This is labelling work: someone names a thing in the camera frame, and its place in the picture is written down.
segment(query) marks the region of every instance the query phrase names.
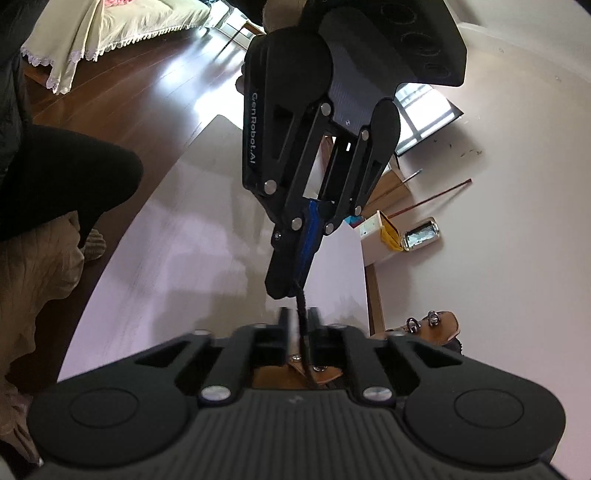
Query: black fabric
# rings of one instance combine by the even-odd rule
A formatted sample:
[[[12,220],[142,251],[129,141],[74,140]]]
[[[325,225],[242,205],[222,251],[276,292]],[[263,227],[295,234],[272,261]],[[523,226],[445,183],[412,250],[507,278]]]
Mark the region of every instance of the black fabric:
[[[31,123],[20,48],[48,0],[11,0],[0,5],[0,184]]]
[[[17,452],[9,443],[0,440],[0,456],[9,466],[14,478],[21,480],[31,475],[37,470],[37,465],[27,462],[24,457]]]
[[[131,151],[32,125],[0,186],[0,241],[76,210],[82,246],[99,216],[134,194],[142,173]]]

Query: black cable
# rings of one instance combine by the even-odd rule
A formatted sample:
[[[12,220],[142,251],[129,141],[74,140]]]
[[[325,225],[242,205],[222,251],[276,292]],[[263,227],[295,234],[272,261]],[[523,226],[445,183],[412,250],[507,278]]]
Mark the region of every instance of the black cable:
[[[310,337],[308,335],[308,315],[306,312],[306,297],[304,296],[304,289],[301,288],[298,282],[295,285],[295,302],[297,305],[297,319],[298,329],[300,333],[300,356],[301,366],[304,369],[304,375],[308,382],[308,386],[312,389],[318,388],[318,383],[312,375],[310,369]]]

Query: wooden floor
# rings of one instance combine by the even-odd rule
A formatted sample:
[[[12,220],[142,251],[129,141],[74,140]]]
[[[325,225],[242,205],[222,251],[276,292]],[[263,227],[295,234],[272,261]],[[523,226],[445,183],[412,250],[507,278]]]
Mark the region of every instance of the wooden floor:
[[[72,91],[56,96],[27,79],[34,122],[66,128],[134,150],[145,173],[136,195],[104,214],[98,228],[108,250],[85,267],[65,300],[37,319],[37,349],[12,366],[9,379],[36,393],[57,379],[88,299],[118,242],[183,151],[218,114],[242,122],[234,83],[245,51],[216,30],[188,30],[145,40],[81,61]]]

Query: cardboard box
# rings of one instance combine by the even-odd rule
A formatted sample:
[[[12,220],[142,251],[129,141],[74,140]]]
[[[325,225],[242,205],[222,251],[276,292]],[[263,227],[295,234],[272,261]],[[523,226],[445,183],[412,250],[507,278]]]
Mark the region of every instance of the cardboard box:
[[[387,210],[410,195],[407,185],[402,184],[401,176],[397,168],[386,169],[361,212],[363,218],[375,215],[378,210]]]

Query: lace trim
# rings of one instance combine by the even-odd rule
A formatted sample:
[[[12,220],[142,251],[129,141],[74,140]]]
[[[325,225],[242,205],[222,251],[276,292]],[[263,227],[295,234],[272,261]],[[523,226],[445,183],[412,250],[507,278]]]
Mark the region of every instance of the lace trim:
[[[33,52],[27,50],[25,47],[21,47],[21,54],[23,57],[27,57],[27,61],[34,67],[39,65],[43,65],[44,67],[51,65],[53,67],[55,63],[55,61],[49,57],[36,56]]]
[[[166,33],[172,32],[172,31],[189,30],[190,28],[199,27],[201,25],[203,25],[202,21],[190,23],[187,25],[176,25],[175,27],[161,28],[160,30],[156,30],[156,31],[153,31],[150,33],[136,35],[135,37],[126,38],[126,39],[118,41],[118,42],[113,42],[107,46],[100,48],[100,49],[93,49],[93,50],[86,50],[86,51],[73,50],[68,55],[68,67],[71,64],[78,64],[78,62],[81,61],[81,59],[86,59],[88,61],[97,61],[102,54],[104,54],[108,51],[114,50],[115,48],[123,48],[131,43],[136,43],[141,40],[147,40],[149,38],[158,37],[159,35],[164,35]],[[21,54],[23,57],[26,57],[27,61],[31,65],[33,65],[34,67],[37,67],[38,65],[43,65],[46,67],[51,66],[51,73],[45,83],[45,86],[47,89],[51,90],[53,93],[56,93],[56,94],[57,93],[68,93],[70,91],[71,84],[68,87],[60,88],[60,83],[61,83],[60,79],[58,77],[51,76],[53,74],[53,69],[55,68],[55,60],[53,60],[49,57],[38,57],[24,47],[21,47]]]
[[[85,52],[84,58],[88,61],[97,61],[99,56],[116,48],[123,48],[131,43],[136,43],[142,40],[148,40],[150,38],[158,37],[159,35],[164,35],[166,33],[170,33],[173,31],[189,30],[190,28],[199,27],[200,25],[203,25],[202,21],[190,23],[187,25],[176,25],[175,27],[161,28],[160,30],[155,30],[150,33],[136,35],[135,37],[129,37],[121,41],[113,42],[98,50],[88,50],[87,52]]]

